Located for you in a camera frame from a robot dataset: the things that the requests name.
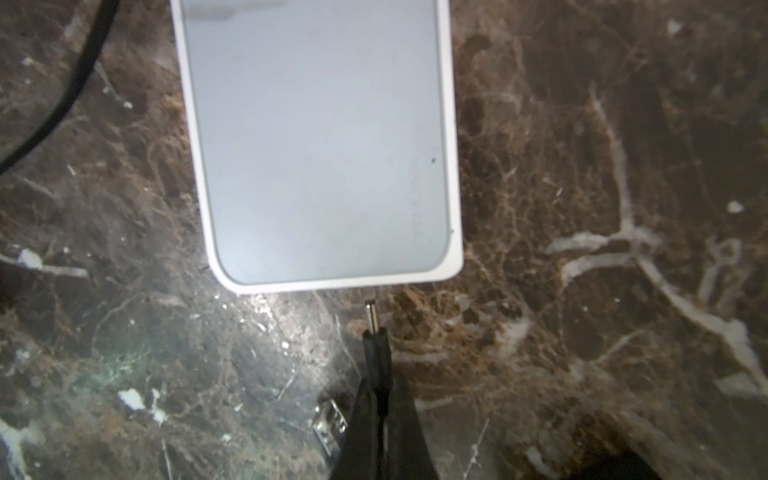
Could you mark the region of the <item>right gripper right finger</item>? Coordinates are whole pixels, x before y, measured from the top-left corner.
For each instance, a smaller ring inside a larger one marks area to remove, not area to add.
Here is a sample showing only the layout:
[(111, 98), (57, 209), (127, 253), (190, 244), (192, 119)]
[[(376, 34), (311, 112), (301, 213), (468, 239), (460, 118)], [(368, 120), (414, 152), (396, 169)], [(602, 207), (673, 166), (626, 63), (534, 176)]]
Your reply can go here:
[(395, 375), (383, 422), (382, 479), (437, 479), (408, 381)]

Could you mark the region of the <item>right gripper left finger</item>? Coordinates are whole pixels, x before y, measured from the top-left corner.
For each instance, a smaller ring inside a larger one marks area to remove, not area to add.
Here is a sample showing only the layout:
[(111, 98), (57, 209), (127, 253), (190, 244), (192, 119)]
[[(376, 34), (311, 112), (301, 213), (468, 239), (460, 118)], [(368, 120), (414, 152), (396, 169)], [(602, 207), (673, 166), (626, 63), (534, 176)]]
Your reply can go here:
[(351, 420), (330, 479), (377, 479), (379, 445), (378, 400), (371, 383), (363, 379), (357, 390)]

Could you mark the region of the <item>white network switch box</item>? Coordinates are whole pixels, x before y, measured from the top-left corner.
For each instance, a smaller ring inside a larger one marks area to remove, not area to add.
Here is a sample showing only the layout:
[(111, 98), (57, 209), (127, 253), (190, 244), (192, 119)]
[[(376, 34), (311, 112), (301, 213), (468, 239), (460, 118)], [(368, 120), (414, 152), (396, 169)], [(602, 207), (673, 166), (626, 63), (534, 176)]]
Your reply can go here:
[(175, 1), (210, 268), (238, 294), (464, 264), (445, 1)]

